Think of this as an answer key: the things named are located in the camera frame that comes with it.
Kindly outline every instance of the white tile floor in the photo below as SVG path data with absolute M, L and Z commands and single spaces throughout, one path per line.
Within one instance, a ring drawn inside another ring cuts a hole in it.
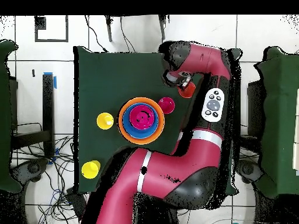
M 267 46 L 280 46 L 288 53 L 299 49 L 297 18 L 291 15 L 170 15 L 170 23 L 165 28 L 166 40 L 196 41 L 222 48 L 238 47 L 243 50 L 241 58 L 242 91 L 241 122 L 248 123 L 247 94 L 249 82 L 259 79 L 253 65 L 263 57 Z M 89 24 L 98 34 L 98 40 L 110 52 L 127 51 L 120 28 L 120 18 L 113 18 L 112 39 L 108 41 L 104 16 L 90 16 Z M 19 81 L 18 121 L 19 124 L 42 123 L 41 77 L 43 72 L 52 72 L 57 77 L 54 91 L 55 138 L 72 135 L 74 118 L 74 55 L 73 46 L 84 46 L 91 51 L 102 51 L 95 34 L 89 30 L 84 16 L 68 17 L 68 43 L 36 43 L 34 41 L 33 16 L 8 16 L 0 19 L 0 39 L 10 39 L 19 46 L 8 57 L 8 67 L 12 76 Z M 48 16 L 47 29 L 39 30 L 40 39 L 64 39 L 64 17 Z M 124 17 L 123 31 L 139 53 L 154 53 L 161 43 L 158 15 Z M 23 126 L 19 132 L 37 131 L 39 126 Z M 246 134 L 246 127 L 241 127 Z M 71 154 L 69 148 L 64 153 Z M 68 164 L 64 173 L 67 188 L 72 186 L 73 164 Z M 57 172 L 48 165 L 47 173 L 57 187 Z M 239 194 L 228 197 L 222 207 L 212 211 L 199 209 L 179 216 L 180 224 L 252 224 L 255 212 L 255 196 L 251 185 L 246 185 L 236 175 L 235 185 Z M 53 191 L 48 177 L 44 174 L 37 183 L 30 183 L 26 195 L 26 212 L 29 224 L 37 224 L 41 213 L 37 205 L 46 210 Z M 69 224 L 78 224 L 72 220 Z

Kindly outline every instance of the circular button pad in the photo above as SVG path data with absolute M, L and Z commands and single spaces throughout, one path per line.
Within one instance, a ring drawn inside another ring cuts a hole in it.
M 218 111 L 220 109 L 220 103 L 216 100 L 210 100 L 207 103 L 207 108 L 211 111 Z
M 208 122 L 218 122 L 222 115 L 222 105 L 224 103 L 224 94 L 221 89 L 210 89 L 204 100 L 202 116 Z

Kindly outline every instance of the chair leg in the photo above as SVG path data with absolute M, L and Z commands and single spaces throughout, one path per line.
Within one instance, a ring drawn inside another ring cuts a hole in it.
M 165 15 L 159 15 L 159 23 L 160 23 L 160 29 L 162 34 L 162 42 L 165 40 L 165 32 L 164 32 L 164 24 L 165 24 Z
M 107 24 L 108 38 L 109 38 L 109 41 L 112 42 L 112 34 L 111 34 L 112 19 L 109 15 L 105 15 L 105 18 L 106 18 L 106 24 Z

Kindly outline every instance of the blue bowl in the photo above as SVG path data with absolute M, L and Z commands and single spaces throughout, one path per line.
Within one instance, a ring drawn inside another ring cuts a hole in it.
M 131 110 L 139 105 L 145 105 L 148 106 L 152 109 L 152 111 L 154 112 L 154 122 L 152 123 L 152 125 L 147 128 L 147 129 L 136 129 L 131 125 L 130 122 L 130 112 Z M 156 112 L 156 110 L 150 106 L 149 104 L 145 104 L 145 103 L 135 103 L 133 105 L 131 105 L 130 107 L 128 107 L 123 115 L 123 127 L 126 130 L 126 132 L 133 138 L 137 138 L 137 139 L 144 139 L 144 138 L 148 138 L 150 137 L 158 128 L 158 114 Z

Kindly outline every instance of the yellow cup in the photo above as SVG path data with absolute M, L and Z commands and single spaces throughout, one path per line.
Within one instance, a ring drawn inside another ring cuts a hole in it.
M 96 123 L 98 127 L 103 130 L 108 130 L 113 125 L 114 119 L 110 113 L 101 113 L 96 118 Z
M 100 163 L 97 160 L 86 162 L 81 169 L 82 175 L 87 179 L 95 178 L 100 170 Z

